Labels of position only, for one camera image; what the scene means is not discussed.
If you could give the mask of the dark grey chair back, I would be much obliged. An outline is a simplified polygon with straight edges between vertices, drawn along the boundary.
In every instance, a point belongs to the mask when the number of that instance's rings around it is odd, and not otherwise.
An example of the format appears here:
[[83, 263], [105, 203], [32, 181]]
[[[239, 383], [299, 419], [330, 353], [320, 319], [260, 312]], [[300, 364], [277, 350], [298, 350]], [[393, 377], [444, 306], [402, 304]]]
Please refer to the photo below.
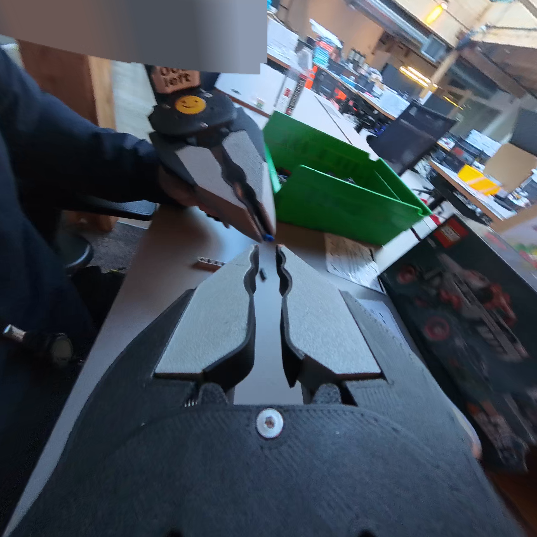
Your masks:
[[536, 111], [519, 109], [510, 144], [536, 156]]

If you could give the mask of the person's dark clothing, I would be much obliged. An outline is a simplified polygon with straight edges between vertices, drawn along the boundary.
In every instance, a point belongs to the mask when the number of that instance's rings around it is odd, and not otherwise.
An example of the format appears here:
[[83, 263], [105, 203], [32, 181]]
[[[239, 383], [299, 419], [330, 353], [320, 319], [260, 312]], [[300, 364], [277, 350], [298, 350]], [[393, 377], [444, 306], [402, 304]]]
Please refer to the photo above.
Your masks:
[[1, 328], [66, 335], [74, 360], [66, 367], [1, 336], [1, 531], [26, 487], [65, 405], [124, 274], [83, 269], [88, 308], [63, 264], [17, 205], [1, 209]]

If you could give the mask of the black lego set box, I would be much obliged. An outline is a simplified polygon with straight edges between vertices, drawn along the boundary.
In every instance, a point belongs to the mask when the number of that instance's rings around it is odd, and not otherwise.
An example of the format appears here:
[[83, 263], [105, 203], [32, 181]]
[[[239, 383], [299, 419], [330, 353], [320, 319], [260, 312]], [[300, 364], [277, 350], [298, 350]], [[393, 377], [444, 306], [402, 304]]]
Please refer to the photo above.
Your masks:
[[380, 275], [426, 366], [479, 435], [486, 465], [536, 451], [536, 272], [456, 214]]

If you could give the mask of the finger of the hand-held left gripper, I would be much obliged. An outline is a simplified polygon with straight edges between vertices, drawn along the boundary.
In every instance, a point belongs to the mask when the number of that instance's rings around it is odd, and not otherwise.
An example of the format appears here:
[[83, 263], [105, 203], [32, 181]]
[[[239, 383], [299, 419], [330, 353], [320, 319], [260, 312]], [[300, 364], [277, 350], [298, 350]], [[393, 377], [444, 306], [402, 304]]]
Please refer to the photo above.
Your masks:
[[209, 149], [182, 147], [175, 151], [175, 156], [190, 175], [198, 200], [211, 214], [251, 239], [262, 242], [258, 225], [239, 199], [236, 189], [226, 181], [222, 165]]
[[221, 145], [221, 165], [226, 181], [242, 200], [262, 237], [276, 234], [276, 213], [270, 171], [244, 130], [228, 134]]

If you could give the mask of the printed instruction sheet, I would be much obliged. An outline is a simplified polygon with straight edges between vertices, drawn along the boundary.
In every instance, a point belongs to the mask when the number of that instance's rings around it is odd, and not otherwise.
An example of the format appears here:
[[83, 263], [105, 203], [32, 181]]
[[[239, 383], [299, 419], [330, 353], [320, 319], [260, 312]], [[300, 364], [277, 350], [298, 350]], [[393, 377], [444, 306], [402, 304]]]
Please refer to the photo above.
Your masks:
[[327, 272], [354, 284], [385, 294], [373, 250], [359, 242], [324, 234]]

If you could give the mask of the cluttered background workbench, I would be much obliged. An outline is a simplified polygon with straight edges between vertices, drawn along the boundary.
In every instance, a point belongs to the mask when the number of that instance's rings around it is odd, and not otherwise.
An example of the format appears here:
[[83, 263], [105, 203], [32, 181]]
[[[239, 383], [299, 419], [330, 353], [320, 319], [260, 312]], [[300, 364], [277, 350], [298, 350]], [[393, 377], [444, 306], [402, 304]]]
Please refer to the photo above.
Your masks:
[[288, 69], [307, 71], [304, 89], [311, 90], [322, 102], [326, 100], [330, 112], [334, 110], [346, 117], [358, 132], [363, 128], [382, 130], [412, 100], [386, 84], [390, 74], [399, 72], [386, 65], [383, 80], [378, 70], [365, 63], [359, 51], [352, 49], [344, 57], [343, 43], [338, 37], [312, 19], [310, 24], [315, 36], [304, 41], [275, 16], [267, 15], [266, 63], [284, 76], [280, 88]]

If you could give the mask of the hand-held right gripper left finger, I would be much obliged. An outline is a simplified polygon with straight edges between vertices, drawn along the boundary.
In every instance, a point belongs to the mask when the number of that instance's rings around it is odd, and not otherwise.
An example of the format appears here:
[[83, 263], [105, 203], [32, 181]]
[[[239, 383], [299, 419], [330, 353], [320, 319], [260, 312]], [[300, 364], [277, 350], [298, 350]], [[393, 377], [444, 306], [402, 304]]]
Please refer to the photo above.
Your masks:
[[248, 376], [258, 269], [259, 246], [251, 245], [196, 287], [161, 353], [156, 377], [214, 383], [229, 392]]

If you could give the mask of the water bottle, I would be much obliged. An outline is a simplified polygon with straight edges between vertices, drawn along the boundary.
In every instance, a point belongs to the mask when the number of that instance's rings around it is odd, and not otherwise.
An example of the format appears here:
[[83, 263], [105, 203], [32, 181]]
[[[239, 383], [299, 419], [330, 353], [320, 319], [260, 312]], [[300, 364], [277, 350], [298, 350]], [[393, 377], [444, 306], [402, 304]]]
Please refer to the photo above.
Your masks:
[[308, 72], [288, 69], [274, 104], [274, 111], [292, 116], [308, 80]]

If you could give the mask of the wall air conditioner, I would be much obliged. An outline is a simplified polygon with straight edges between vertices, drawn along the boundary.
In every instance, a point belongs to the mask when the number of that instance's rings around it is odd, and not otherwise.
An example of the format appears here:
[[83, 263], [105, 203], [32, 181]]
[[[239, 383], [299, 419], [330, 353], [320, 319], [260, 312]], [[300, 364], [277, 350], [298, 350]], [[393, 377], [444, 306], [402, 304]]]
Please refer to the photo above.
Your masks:
[[420, 47], [420, 54], [433, 63], [440, 63], [447, 53], [448, 46], [434, 34], [430, 34]]

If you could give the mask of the open cardboard box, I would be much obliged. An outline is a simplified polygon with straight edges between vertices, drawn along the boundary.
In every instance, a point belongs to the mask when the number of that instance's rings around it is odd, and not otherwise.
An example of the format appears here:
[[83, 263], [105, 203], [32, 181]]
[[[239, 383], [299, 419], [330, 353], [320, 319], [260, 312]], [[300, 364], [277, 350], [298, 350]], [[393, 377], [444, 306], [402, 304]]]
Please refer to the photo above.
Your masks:
[[483, 173], [494, 179], [508, 193], [527, 181], [536, 169], [536, 156], [514, 144], [501, 145], [487, 160]]

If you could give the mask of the person's left hand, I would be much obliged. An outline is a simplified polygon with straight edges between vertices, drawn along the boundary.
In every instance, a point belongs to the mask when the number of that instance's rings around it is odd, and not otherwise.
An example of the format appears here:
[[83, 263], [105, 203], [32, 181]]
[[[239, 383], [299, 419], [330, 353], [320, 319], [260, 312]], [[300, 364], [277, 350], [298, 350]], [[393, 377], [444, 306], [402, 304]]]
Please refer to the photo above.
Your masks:
[[170, 173], [164, 167], [160, 166], [158, 171], [158, 184], [163, 192], [171, 199], [173, 199], [178, 205], [183, 207], [198, 207], [208, 217], [214, 219], [217, 222], [222, 223], [225, 228], [229, 229], [229, 223], [220, 218], [218, 213], [213, 209], [204, 205], [197, 197], [194, 188], [179, 178], [174, 173]]

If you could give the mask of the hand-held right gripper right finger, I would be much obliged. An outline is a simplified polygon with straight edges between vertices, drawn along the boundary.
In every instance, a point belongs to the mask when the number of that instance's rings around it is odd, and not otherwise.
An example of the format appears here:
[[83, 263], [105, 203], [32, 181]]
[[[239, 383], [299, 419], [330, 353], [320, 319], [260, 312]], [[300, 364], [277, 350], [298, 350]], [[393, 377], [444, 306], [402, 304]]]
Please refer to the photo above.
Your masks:
[[342, 293], [284, 245], [276, 248], [281, 356], [290, 387], [377, 380], [381, 368]]

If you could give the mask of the yellow storage bin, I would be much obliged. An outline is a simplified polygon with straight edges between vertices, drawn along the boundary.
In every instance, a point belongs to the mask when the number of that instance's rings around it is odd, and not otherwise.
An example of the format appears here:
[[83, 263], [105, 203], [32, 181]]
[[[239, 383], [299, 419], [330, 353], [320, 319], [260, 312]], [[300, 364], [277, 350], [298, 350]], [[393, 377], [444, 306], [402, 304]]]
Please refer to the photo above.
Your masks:
[[488, 178], [477, 168], [465, 164], [457, 173], [457, 177], [471, 189], [486, 196], [494, 196], [501, 191], [501, 185]]

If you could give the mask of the green plastic bin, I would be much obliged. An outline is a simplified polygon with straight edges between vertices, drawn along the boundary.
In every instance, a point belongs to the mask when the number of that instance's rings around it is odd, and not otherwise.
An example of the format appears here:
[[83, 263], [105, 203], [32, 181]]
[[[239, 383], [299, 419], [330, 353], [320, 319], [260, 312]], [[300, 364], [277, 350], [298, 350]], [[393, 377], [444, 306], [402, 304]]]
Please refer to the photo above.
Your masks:
[[383, 246], [432, 213], [382, 160], [281, 112], [263, 129], [277, 220]]

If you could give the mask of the person's left forearm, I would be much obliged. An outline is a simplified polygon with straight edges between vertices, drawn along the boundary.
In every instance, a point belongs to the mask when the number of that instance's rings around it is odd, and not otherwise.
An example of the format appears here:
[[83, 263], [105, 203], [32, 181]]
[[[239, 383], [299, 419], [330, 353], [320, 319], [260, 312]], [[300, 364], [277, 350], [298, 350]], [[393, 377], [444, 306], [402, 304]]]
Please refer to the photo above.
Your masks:
[[16, 183], [112, 202], [171, 199], [152, 145], [104, 129], [44, 92], [1, 50], [1, 206]]

